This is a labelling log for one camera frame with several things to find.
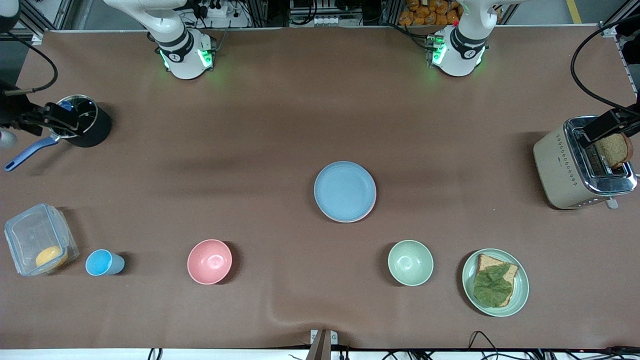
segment sandwich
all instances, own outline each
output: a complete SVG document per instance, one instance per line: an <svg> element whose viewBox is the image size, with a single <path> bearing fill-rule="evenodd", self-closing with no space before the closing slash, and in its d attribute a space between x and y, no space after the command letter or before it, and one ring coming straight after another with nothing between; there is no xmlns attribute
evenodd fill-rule
<svg viewBox="0 0 640 360"><path fill-rule="evenodd" d="M517 272L517 265L480 254L474 279L476 300L488 307L507 306Z"/></svg>
<svg viewBox="0 0 640 360"><path fill-rule="evenodd" d="M596 148L600 155L605 157L611 168L621 167L634 155L631 139L623 134L613 134L598 140Z"/></svg>

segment cup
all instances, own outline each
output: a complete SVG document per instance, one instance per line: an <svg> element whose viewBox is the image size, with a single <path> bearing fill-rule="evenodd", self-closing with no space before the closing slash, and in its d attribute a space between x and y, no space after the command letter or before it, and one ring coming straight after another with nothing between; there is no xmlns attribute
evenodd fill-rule
<svg viewBox="0 0 640 360"><path fill-rule="evenodd" d="M115 275L124 268L124 259L109 250L99 249L89 255L84 268L93 276Z"/></svg>

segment clear plastic food container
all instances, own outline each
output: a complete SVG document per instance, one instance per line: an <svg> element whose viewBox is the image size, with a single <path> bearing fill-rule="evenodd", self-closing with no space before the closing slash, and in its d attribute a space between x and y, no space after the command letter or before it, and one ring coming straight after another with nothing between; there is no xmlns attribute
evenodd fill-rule
<svg viewBox="0 0 640 360"><path fill-rule="evenodd" d="M4 225L4 235L18 274L48 274L78 257L79 251L64 215L38 204Z"/></svg>

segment saucepan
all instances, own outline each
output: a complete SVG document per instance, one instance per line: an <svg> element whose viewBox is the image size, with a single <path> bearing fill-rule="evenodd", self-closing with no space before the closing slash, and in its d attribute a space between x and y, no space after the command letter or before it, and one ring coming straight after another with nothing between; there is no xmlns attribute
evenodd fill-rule
<svg viewBox="0 0 640 360"><path fill-rule="evenodd" d="M24 151L4 166L4 171L15 170L20 164L40 149L56 145L60 139L78 147L92 147L103 142L111 132L111 118L92 98L85 95L71 95L58 101L58 105L68 111L76 110L79 114L79 129L82 135L75 135L64 129L51 129L51 136L32 143Z"/></svg>

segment toast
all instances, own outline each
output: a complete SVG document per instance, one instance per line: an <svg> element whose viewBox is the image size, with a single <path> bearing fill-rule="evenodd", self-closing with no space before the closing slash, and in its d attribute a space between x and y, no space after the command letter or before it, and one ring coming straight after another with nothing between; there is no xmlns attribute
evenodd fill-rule
<svg viewBox="0 0 640 360"><path fill-rule="evenodd" d="M489 266L502 265L506 263L507 263L506 261L498 260L496 258L492 258L491 256L480 254L480 256L478 257L478 270L476 271L476 274L488 268ZM519 268L517 265L510 264L509 270L507 270L507 273L504 274L504 276L502 277L508 283L510 283L512 287L513 287L513 282L516 278L516 273L518 272L518 269ZM513 296L513 291L511 291L511 294L509 294L507 299L503 303L501 303L499 307L507 306L507 304L509 304L509 301L511 300L511 296Z"/></svg>
<svg viewBox="0 0 640 360"><path fill-rule="evenodd" d="M596 148L600 155L607 159L611 168L619 168L623 163L631 160L634 155L634 146L631 139L624 134L613 134L596 142Z"/></svg>

